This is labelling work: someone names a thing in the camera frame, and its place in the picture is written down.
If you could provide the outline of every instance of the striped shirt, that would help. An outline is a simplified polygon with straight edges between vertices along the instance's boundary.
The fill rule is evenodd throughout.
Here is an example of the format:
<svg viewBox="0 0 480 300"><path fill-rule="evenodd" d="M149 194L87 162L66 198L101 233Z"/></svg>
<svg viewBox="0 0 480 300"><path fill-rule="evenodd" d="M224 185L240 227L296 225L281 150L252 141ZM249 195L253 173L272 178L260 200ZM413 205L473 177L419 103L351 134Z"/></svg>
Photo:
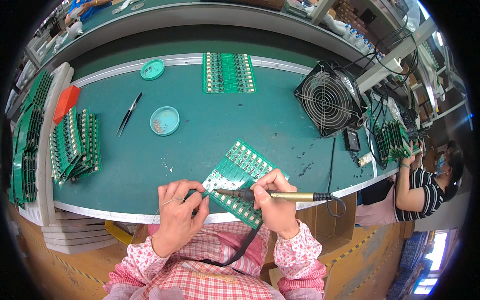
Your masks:
<svg viewBox="0 0 480 300"><path fill-rule="evenodd" d="M421 212L411 212L399 209L395 205L395 217L398 222L423 219L433 214L444 201L444 192L433 179L437 174L430 173L421 168L410 175L410 189L423 188L425 204Z"/></svg>

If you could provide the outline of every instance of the cooling fan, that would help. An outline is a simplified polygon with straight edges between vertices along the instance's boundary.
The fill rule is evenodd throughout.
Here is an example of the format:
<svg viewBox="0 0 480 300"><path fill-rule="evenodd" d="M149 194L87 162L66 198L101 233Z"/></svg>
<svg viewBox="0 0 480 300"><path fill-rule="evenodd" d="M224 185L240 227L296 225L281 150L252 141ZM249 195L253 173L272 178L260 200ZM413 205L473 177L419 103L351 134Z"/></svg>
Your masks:
<svg viewBox="0 0 480 300"><path fill-rule="evenodd" d="M322 137L332 136L347 126L357 129L363 125L362 109L346 87L347 84L356 92L350 82L346 75L319 61L295 90L295 97Z"/></svg>

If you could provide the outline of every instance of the stack of circuit boards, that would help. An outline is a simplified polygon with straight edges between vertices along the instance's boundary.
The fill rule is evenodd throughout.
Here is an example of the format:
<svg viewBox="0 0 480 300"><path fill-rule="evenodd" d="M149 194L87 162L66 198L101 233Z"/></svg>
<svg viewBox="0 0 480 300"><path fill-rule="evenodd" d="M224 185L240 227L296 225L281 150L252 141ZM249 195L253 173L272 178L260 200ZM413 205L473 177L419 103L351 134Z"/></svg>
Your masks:
<svg viewBox="0 0 480 300"><path fill-rule="evenodd" d="M205 196L209 195L215 203L250 227L257 228L262 221L262 211L254 209L253 202L221 195L214 190L236 190L250 187L275 168L277 167L255 149L238 139L203 182L202 185L206 189L204 194Z"/></svg>
<svg viewBox="0 0 480 300"><path fill-rule="evenodd" d="M44 104L53 75L46 71L34 80L20 106L20 117L12 137L12 177L9 200L24 207L36 200L35 157L38 151L40 130L43 124Z"/></svg>
<svg viewBox="0 0 480 300"><path fill-rule="evenodd" d="M385 121L383 127L376 124L374 135L380 161L384 166L391 161L407 158L421 151L415 144L412 148L413 153L410 152L407 129L402 122Z"/></svg>
<svg viewBox="0 0 480 300"><path fill-rule="evenodd" d="M257 92L250 55L204 53L202 72L204 94Z"/></svg>
<svg viewBox="0 0 480 300"><path fill-rule="evenodd" d="M55 183L60 188L102 169L99 118L86 108L77 114L72 107L50 134L50 157Z"/></svg>

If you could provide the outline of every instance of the black strap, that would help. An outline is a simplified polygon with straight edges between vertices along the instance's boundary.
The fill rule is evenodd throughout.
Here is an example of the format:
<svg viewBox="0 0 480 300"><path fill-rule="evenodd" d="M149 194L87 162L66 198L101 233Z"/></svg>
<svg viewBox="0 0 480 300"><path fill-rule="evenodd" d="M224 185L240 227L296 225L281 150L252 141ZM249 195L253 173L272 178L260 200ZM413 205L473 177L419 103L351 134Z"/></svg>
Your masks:
<svg viewBox="0 0 480 300"><path fill-rule="evenodd" d="M240 246L240 249L237 251L237 253L235 253L234 256L232 256L232 258L229 259L229 261L227 263L222 264L222 263L219 263L219 262L213 262L209 259L204 259L204 260L201 260L199 262L206 263L206 264L212 264L212 265L216 265L216 266L219 266L219 267L225 267L225 266L228 266L229 264L232 264L232 263L236 262L237 260L239 260L245 254L245 251L247 250L248 246L252 243L253 239L257 235L257 233L260 230L260 227L262 227L263 223L264 223L263 221L260 221L260 223L258 224L258 227L256 229L253 229L253 228L251 229L247 238L243 241L242 245Z"/></svg>

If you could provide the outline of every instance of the face mask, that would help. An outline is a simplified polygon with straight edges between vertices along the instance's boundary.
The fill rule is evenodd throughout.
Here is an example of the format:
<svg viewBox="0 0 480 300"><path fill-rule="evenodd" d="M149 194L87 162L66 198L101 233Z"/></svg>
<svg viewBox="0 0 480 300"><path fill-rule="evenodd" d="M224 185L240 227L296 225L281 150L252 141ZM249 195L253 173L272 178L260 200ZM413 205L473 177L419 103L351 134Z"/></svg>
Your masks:
<svg viewBox="0 0 480 300"><path fill-rule="evenodd" d="M445 156L442 154L442 156L440 156L440 159L438 160L438 163L437 163L437 176L443 173L442 166L444 164L445 164Z"/></svg>

